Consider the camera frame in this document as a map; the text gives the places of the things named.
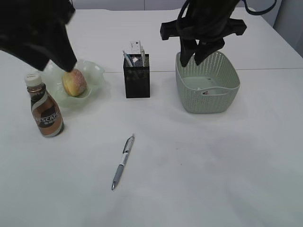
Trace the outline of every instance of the coffee bottle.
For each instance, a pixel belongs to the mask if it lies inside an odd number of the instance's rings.
[[[53,137],[64,129],[59,106],[46,90],[38,73],[25,77],[27,91],[31,96],[31,110],[34,120],[45,137]]]

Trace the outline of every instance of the pen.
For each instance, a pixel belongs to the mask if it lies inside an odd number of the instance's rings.
[[[129,56],[124,50],[123,50],[123,56],[125,57],[125,59],[126,59],[128,65],[129,65],[130,67],[133,67],[134,65],[133,65],[133,63],[132,63],[132,61],[131,61],[130,56]]]
[[[142,66],[145,66],[145,51],[143,49],[143,46],[140,46],[140,52],[141,52],[141,57],[142,57]]]
[[[124,146],[121,163],[118,166],[116,174],[115,174],[114,179],[113,179],[112,190],[114,190],[117,187],[117,185],[120,181],[122,172],[123,172],[124,167],[126,165],[126,162],[127,162],[128,156],[129,156],[129,152],[132,149],[133,143],[134,143],[134,134],[130,138],[128,138],[128,140],[126,141],[126,144]]]

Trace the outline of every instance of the bottle cap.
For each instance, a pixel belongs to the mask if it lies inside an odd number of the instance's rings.
[[[32,73],[25,76],[24,81],[28,87],[35,87],[42,84],[42,78],[38,73]]]

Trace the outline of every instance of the black robotic claw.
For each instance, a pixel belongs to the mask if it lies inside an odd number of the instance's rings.
[[[65,25],[75,8],[69,0],[9,0],[0,3],[0,50],[38,70],[51,59],[71,71],[77,59]]]
[[[231,19],[230,16],[240,0],[187,0],[183,5],[177,20],[162,23],[160,34],[162,40],[169,37],[180,37],[180,61],[187,66],[195,54],[195,62],[199,65],[210,54],[224,47],[223,38],[235,33],[242,35],[246,30],[243,20]],[[245,8],[252,15],[262,15],[269,12],[274,4],[261,12],[249,10],[246,0]]]

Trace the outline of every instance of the black mesh pen holder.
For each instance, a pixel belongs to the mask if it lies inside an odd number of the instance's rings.
[[[145,55],[144,66],[140,54],[129,54],[134,64],[130,67],[124,59],[124,81],[126,98],[149,98],[151,97],[150,86],[150,61],[149,55]]]

